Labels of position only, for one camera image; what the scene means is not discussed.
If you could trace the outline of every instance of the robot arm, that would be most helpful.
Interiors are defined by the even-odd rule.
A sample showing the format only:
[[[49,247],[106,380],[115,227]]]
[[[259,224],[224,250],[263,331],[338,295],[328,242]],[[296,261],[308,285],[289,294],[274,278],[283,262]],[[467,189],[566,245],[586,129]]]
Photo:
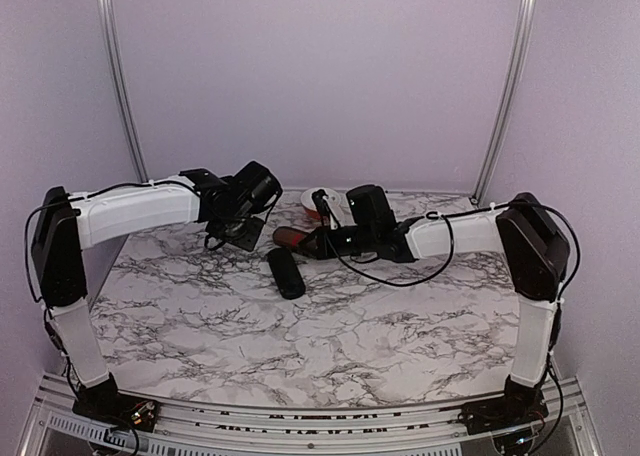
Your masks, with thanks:
[[[256,162],[222,179],[198,169],[92,194],[49,190],[31,254],[49,314],[47,331],[81,383],[74,411],[107,422],[131,419],[150,430],[157,407],[118,392],[91,326],[82,250],[143,229],[201,222],[207,223],[207,239],[251,251],[264,225],[255,215],[273,207],[281,194],[278,181]],[[144,417],[141,407],[148,409]]]
[[[318,212],[332,219],[323,199],[321,192],[314,194]],[[532,416],[536,412],[546,416],[540,388],[559,330],[558,297],[569,243],[538,200],[521,193],[510,203],[499,205],[501,209],[445,215],[446,220],[418,217],[398,223],[379,186],[355,188],[347,192],[347,199],[355,226],[322,227],[309,234],[278,228],[274,241],[317,259],[342,260],[342,256],[375,252],[381,259],[407,263],[447,255],[452,249],[455,253],[505,254],[520,306],[514,362],[504,396],[470,403],[462,420],[474,434],[528,422],[537,417]],[[483,414],[487,416],[484,421],[478,417]]]

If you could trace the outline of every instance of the black bracket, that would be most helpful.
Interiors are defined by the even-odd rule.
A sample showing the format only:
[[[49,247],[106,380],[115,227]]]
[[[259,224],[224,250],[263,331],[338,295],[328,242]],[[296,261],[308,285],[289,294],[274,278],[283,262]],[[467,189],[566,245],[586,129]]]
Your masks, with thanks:
[[[529,388],[507,378],[502,396],[465,403],[458,422],[472,436],[544,421],[549,410],[540,388],[541,384]],[[522,456],[531,449],[533,439],[532,429],[525,428],[496,436],[493,444],[505,456]]]
[[[145,432],[153,431],[159,409],[157,401],[120,393],[111,374],[97,386],[81,387],[73,404],[73,412],[80,416]]]

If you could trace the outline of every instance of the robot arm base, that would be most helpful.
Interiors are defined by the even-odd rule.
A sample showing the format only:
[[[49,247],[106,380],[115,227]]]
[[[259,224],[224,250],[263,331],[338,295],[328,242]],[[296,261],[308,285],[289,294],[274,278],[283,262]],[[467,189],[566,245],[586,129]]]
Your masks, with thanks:
[[[112,374],[97,386],[81,387],[73,404],[80,416],[146,432],[153,432],[159,408],[157,401],[120,393]]]

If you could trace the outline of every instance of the black cable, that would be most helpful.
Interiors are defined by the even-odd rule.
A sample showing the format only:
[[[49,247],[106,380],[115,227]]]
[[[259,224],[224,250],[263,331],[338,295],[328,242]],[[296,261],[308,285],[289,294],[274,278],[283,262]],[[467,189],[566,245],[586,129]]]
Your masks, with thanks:
[[[50,203],[50,204],[45,204],[42,206],[37,207],[36,209],[34,209],[33,211],[31,211],[31,213],[29,214],[29,216],[27,217],[27,220],[25,222],[25,226],[24,226],[24,264],[25,264],[25,273],[27,275],[27,285],[29,286],[29,292],[31,293],[31,297],[33,298],[33,301],[35,303],[39,303],[40,301],[42,301],[42,297],[38,297],[36,295],[36,291],[33,285],[33,281],[32,281],[32,277],[31,277],[31,268],[29,267],[29,228],[31,227],[31,220],[40,212],[46,210],[46,209],[50,209],[50,208],[54,208],[54,207],[58,207],[58,206],[62,206],[65,204],[70,204],[70,203],[75,203],[78,201],[82,201],[85,199],[91,199],[91,198],[95,198],[98,196],[101,196],[105,193],[108,193],[110,191],[113,191],[115,189],[121,189],[121,188],[152,188],[154,186],[180,186],[186,190],[188,190],[189,192],[193,193],[199,200],[200,200],[200,204],[204,205],[210,212],[211,214],[213,214],[215,217],[217,217],[218,219],[220,219],[221,221],[226,221],[226,222],[244,222],[247,218],[243,217],[243,218],[230,218],[227,216],[222,216],[220,215],[212,206],[211,204],[209,204],[209,201],[207,201],[204,196],[200,193],[198,193],[194,188],[192,188],[191,186],[189,186],[188,184],[185,184],[181,181],[174,181],[171,179],[168,180],[164,180],[164,181],[157,181],[152,183],[118,183],[118,184],[114,184],[112,186],[108,186],[104,189],[101,189],[99,191],[95,191],[93,193],[89,193],[86,196],[77,196],[71,199],[67,199],[65,201],[58,201],[55,203]],[[276,203],[278,202],[278,200],[280,199],[280,196],[276,197],[275,201],[273,203],[271,203],[270,207],[265,208],[268,209],[268,213],[265,217],[264,223],[266,224],[271,211],[273,210],[274,206],[276,205]]]
[[[564,412],[564,394],[562,393],[562,386],[560,386],[560,381],[558,381],[558,376],[556,375],[556,372],[553,369],[553,366],[551,365],[550,358],[549,358],[548,365],[549,365],[549,376],[551,376],[551,379],[553,380],[554,384],[556,385],[556,388],[558,389],[558,394],[560,395],[560,410],[558,411],[558,418],[556,419],[555,423],[553,423],[553,426],[551,427],[547,435],[543,438],[542,441],[540,441],[540,444],[538,444],[535,448],[533,448],[529,452],[529,456],[533,456],[538,450],[540,450],[540,448],[547,441],[549,441],[553,433],[556,431],[556,429],[558,429],[558,426],[560,426],[560,420],[562,419],[562,413]]]
[[[447,267],[451,263],[451,260],[453,259],[453,255],[455,253],[455,241],[454,241],[454,238],[453,238],[453,228],[451,227],[451,223],[449,222],[449,218],[447,216],[443,215],[443,214],[438,214],[438,215],[437,214],[438,213],[436,213],[434,211],[431,211],[431,212],[427,213],[427,215],[425,217],[427,219],[442,218],[442,220],[447,225],[447,230],[449,231],[449,255],[447,257],[447,260],[444,262],[444,264],[442,264],[442,266],[440,266],[435,272],[431,273],[429,276],[417,279],[415,281],[409,281],[409,282],[406,282],[406,283],[395,283],[393,281],[388,281],[388,280],[373,276],[371,274],[367,274],[364,271],[360,271],[358,268],[354,268],[349,263],[347,263],[342,258],[342,256],[340,256],[338,254],[338,251],[336,251],[335,247],[333,246],[333,243],[331,242],[331,238],[329,238],[326,234],[325,234],[325,240],[326,240],[327,244],[329,245],[329,247],[331,248],[331,250],[337,256],[338,261],[340,261],[340,263],[342,263],[343,266],[345,266],[346,268],[350,269],[354,273],[359,274],[360,276],[362,276],[364,278],[367,278],[367,279],[370,279],[372,281],[375,281],[377,283],[386,284],[387,286],[393,286],[394,288],[408,288],[408,287],[411,287],[411,286],[417,286],[418,284],[422,284],[422,283],[426,283],[427,281],[431,281],[433,278],[435,278],[436,276],[441,274],[445,269],[447,269]]]
[[[462,218],[464,216],[471,216],[471,215],[474,215],[474,214],[486,213],[486,212],[494,211],[494,210],[498,210],[498,209],[517,208],[517,207],[529,207],[529,208],[542,209],[542,210],[544,210],[544,211],[546,211],[548,213],[551,213],[551,214],[557,216],[562,221],[562,223],[566,226],[566,228],[569,230],[569,233],[571,234],[571,238],[573,239],[573,245],[574,245],[575,250],[576,250],[576,261],[575,261],[573,270],[569,274],[569,277],[566,279],[565,283],[563,284],[562,288],[560,289],[560,292],[558,293],[558,298],[557,299],[560,299],[560,297],[562,296],[564,291],[567,289],[569,284],[575,278],[576,273],[578,272],[578,268],[580,267],[580,263],[582,262],[582,251],[580,249],[580,242],[578,241],[578,236],[577,236],[575,230],[573,229],[573,226],[571,226],[571,223],[569,223],[567,218],[560,211],[558,211],[555,208],[552,208],[551,206],[547,206],[545,204],[533,203],[533,202],[529,202],[529,201],[510,201],[508,203],[498,204],[498,205],[495,205],[493,207],[490,206],[490,207],[487,207],[487,208],[472,209],[472,210],[464,211],[464,212],[461,212],[461,213],[448,214],[447,217],[449,219]]]
[[[423,278],[423,279],[420,279],[420,280],[417,280],[417,281],[412,281],[410,283],[393,283],[391,281],[386,281],[386,280],[383,280],[381,278],[377,278],[377,277],[369,275],[369,274],[367,274],[367,273],[365,273],[363,271],[360,271],[357,268],[354,268],[353,266],[349,265],[346,261],[344,261],[344,259],[338,254],[338,252],[333,247],[333,244],[331,243],[331,240],[327,236],[325,236],[325,239],[327,240],[327,243],[328,243],[329,247],[333,250],[333,252],[338,257],[338,260],[340,261],[340,263],[342,263],[345,267],[347,267],[348,269],[350,269],[354,273],[359,274],[360,276],[363,276],[365,278],[371,279],[373,281],[376,281],[376,282],[379,282],[379,283],[382,283],[382,284],[387,284],[387,285],[393,286],[393,287],[401,287],[402,288],[402,287],[414,286],[415,284],[421,284],[421,283],[424,283],[426,281],[430,281],[434,277],[438,276],[440,273],[442,273],[447,268],[447,266],[451,262],[451,259],[453,258],[453,244],[454,244],[454,242],[453,242],[453,229],[451,227],[451,223],[449,222],[449,219],[461,218],[461,217],[464,217],[464,216],[471,216],[471,215],[474,215],[474,214],[486,213],[486,212],[489,212],[489,211],[495,211],[495,210],[511,208],[511,207],[530,207],[530,208],[542,209],[544,211],[547,211],[548,213],[551,213],[551,214],[554,214],[555,216],[557,216],[564,223],[564,225],[567,227],[567,229],[569,230],[569,233],[571,234],[571,238],[573,239],[574,247],[575,247],[575,250],[576,250],[576,261],[575,261],[575,265],[574,265],[573,270],[569,274],[569,277],[566,279],[565,283],[563,284],[562,288],[560,289],[560,291],[558,293],[557,300],[560,300],[560,297],[562,296],[562,294],[564,293],[566,288],[569,286],[569,284],[573,281],[573,279],[576,276],[576,273],[578,272],[578,268],[580,267],[580,263],[581,263],[581,260],[582,260],[582,252],[581,252],[581,249],[580,249],[580,242],[578,241],[578,236],[576,235],[575,230],[571,226],[571,223],[569,223],[567,218],[560,211],[558,211],[557,209],[552,208],[550,206],[546,206],[544,204],[533,203],[533,202],[529,202],[529,201],[510,201],[508,203],[494,205],[492,207],[490,206],[490,207],[487,207],[487,208],[472,209],[470,211],[464,211],[464,212],[461,212],[461,213],[451,213],[451,214],[447,214],[447,215],[440,215],[440,217],[447,224],[447,229],[449,230],[449,237],[450,237],[450,241],[451,241],[449,257],[447,258],[447,261],[445,262],[445,264],[443,264],[435,273],[427,276],[426,278]],[[328,208],[328,210],[329,210],[330,214],[333,215],[333,213],[331,212],[331,208]],[[434,214],[437,214],[437,213],[435,211],[431,211],[431,212],[427,213],[426,218],[427,219],[434,219],[434,217],[433,217]]]
[[[73,391],[73,395],[76,397],[76,401],[77,401],[79,399],[78,390],[73,384],[73,381],[71,381],[71,358],[69,358],[69,355],[65,355],[65,357],[67,358],[67,366],[65,368],[65,376],[67,377],[67,384],[69,384],[69,387],[71,388],[71,391]]]

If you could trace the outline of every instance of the metal base plate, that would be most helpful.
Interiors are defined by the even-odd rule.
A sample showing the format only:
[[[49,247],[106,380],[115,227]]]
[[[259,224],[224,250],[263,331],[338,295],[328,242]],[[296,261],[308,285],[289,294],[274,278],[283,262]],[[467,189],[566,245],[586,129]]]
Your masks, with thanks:
[[[505,418],[505,407],[504,396],[465,403],[458,421],[467,427],[470,435],[474,435],[540,421],[549,416],[549,410],[541,398],[537,398],[527,414],[516,420]]]

